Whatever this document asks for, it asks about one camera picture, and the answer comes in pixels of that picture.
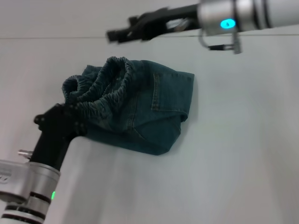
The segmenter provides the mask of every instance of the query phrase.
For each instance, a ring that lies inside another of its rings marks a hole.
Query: white wall
[[[168,154],[74,140],[46,224],[299,223],[299,27],[251,32],[238,56],[184,35],[120,46],[104,38],[131,15],[193,3],[0,1],[2,159],[22,161],[17,151],[34,148],[33,118],[63,102],[62,82],[87,64],[125,56],[196,77],[189,119]]]

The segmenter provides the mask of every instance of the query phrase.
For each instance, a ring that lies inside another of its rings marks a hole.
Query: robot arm
[[[239,33],[299,24],[297,0],[201,0],[197,5],[162,8],[139,17],[130,17],[130,27],[107,32],[110,42],[147,41],[159,35],[201,29],[200,42],[210,50],[241,52]],[[207,36],[232,34],[230,45],[207,46]]]
[[[42,134],[33,153],[21,151],[29,162],[0,160],[0,199],[7,202],[0,224],[44,222],[68,146],[87,133],[76,105],[57,104],[34,122]]]

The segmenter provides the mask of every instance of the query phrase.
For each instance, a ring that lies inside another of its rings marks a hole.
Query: back pocket
[[[188,117],[194,75],[186,72],[154,73],[153,111],[180,112],[181,121]]]

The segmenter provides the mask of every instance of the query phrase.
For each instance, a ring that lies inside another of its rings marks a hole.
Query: jeans
[[[168,152],[190,109],[194,75],[111,57],[63,83],[66,104],[88,121],[88,138],[134,151]]]

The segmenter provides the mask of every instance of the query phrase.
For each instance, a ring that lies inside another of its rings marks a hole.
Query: elastic waistband
[[[103,67],[88,65],[81,76],[69,77],[62,86],[66,104],[75,104],[85,119],[107,119],[118,112],[133,80],[133,64],[125,57],[111,57]],[[120,86],[106,93],[117,75],[124,73]]]

